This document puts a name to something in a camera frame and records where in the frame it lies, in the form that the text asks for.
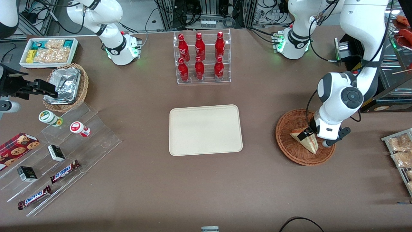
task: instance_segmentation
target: coca-cola bottle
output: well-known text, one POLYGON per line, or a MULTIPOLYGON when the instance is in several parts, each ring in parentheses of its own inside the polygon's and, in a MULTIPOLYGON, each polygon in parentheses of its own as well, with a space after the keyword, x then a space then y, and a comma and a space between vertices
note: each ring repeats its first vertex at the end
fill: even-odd
POLYGON ((205 75, 205 65, 202 62, 201 56, 196 57, 196 63, 194 64, 194 69, 196 70, 196 78, 198 80, 203 80, 205 75))
POLYGON ((185 64, 185 61, 183 58, 179 57, 179 75, 180 78, 182 79, 183 82, 188 82, 189 81, 189 70, 187 69, 187 65, 185 64))
POLYGON ((200 59, 206 59, 206 50, 205 50, 205 42, 202 39, 202 33, 196 33, 196 44, 194 45, 196 48, 196 55, 200 56, 200 59))
POLYGON ((178 38, 179 38, 179 53, 180 53, 180 56, 183 57, 183 59, 185 59, 186 62, 188 62, 190 60, 189 46, 187 45, 187 43, 185 41, 185 37, 183 36, 183 34, 179 34, 178 38))
POLYGON ((225 41, 223 40, 223 32, 219 31, 218 32, 218 39, 216 40, 215 43, 215 56, 216 59, 219 56, 222 56, 225 54, 225 41))
POLYGON ((216 58, 216 64, 215 64, 215 80, 221 81, 223 79, 223 69, 224 65, 222 63, 222 57, 219 56, 216 58))

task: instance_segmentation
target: wicker basket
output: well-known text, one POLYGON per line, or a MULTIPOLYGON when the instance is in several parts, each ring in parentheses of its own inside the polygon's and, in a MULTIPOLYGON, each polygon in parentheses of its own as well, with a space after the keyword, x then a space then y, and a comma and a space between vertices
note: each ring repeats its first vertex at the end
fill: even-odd
MULTIPOLYGON (((77 100, 76 100, 76 102, 74 102, 71 105, 52 105, 52 104, 48 104, 47 102, 45 102, 43 100, 43 104, 49 110, 65 113, 65 112, 69 111, 71 108, 74 108, 76 106, 81 105, 83 103, 84 99, 86 98, 87 88, 89 86, 89 78, 87 77, 87 73, 84 71, 84 69, 80 65, 73 64, 73 63, 62 66, 62 67, 58 67, 57 69, 68 69, 68 68, 77 68, 82 73, 82 75, 80 76, 79 89, 77 91, 77 100)), ((52 76, 53 72, 54 71, 52 71, 50 73, 49 78, 47 79, 47 81, 50 81, 50 77, 52 76)))
MULTIPOLYGON (((322 145, 323 139, 316 137, 319 148, 316 154, 313 154, 289 135, 292 130, 307 127, 305 112, 305 109, 294 109, 284 114, 276 125, 276 141, 283 153, 292 161, 305 166, 319 165, 333 155, 336 145, 326 148, 322 145)), ((309 120, 314 115, 313 111, 308 111, 309 120)))

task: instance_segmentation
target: white container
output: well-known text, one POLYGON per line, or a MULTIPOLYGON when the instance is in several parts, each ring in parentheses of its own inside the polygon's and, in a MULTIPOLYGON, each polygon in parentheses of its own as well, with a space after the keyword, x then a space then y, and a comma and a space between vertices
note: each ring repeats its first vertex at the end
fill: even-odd
POLYGON ((70 125, 70 131, 75 134, 80 134, 83 137, 87 137, 90 135, 90 128, 86 127, 79 121, 76 121, 70 125))
POLYGON ((26 48, 24 49, 23 55, 21 56, 20 59, 20 66, 26 68, 26 69, 47 69, 47 68, 56 68, 56 67, 61 67, 66 64, 71 64, 73 57, 75 56, 76 53, 76 48, 77 48, 78 41, 73 38, 73 37, 50 37, 50 38, 33 38, 29 39, 26 44, 26 48), (69 57, 67 58, 66 63, 26 63, 26 58, 27 58, 27 53, 31 49, 33 42, 39 42, 39 41, 45 41, 45 40, 73 40, 72 47, 70 48, 70 53, 69 57))
POLYGON ((54 127, 61 126, 63 124, 63 119, 59 116, 56 116, 50 110, 44 110, 39 114, 39 121, 45 124, 50 124, 54 127))

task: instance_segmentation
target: table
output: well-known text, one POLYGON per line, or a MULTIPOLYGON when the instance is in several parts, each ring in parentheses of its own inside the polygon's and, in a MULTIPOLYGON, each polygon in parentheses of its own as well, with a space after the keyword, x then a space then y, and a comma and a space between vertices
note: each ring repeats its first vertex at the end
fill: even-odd
MULTIPOLYGON (((325 231, 411 231, 407 190, 380 138, 412 127, 412 113, 363 114, 346 120, 352 133, 321 166, 291 162, 276 144, 274 129, 285 112, 304 108, 319 79, 344 66, 317 58, 274 54, 251 32, 232 30, 232 82, 178 86, 172 33, 149 35, 142 58, 116 66, 98 37, 78 37, 76 62, 89 75, 86 102, 123 142, 37 216, 27 218, 0 196, 0 231, 277 231, 290 217, 310 218, 325 231), (243 150, 232 154, 174 157, 169 154, 169 112, 178 107, 235 104, 243 150)), ((337 26, 320 26, 313 38, 333 57, 337 26)), ((29 70, 29 80, 50 70, 29 70)), ((0 142, 18 132, 36 135, 40 96, 16 99, 22 110, 0 120, 0 142)), ((312 101, 310 109, 320 106, 312 101)), ((284 231, 317 231, 294 221, 284 231)))

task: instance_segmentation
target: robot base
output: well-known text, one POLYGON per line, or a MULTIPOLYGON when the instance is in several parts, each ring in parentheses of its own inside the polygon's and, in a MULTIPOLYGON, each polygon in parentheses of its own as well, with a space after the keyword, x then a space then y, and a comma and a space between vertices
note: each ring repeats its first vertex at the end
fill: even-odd
POLYGON ((118 55, 110 54, 106 49, 109 58, 117 65, 126 65, 134 59, 139 59, 142 50, 142 40, 127 34, 123 36, 126 38, 126 46, 118 55))

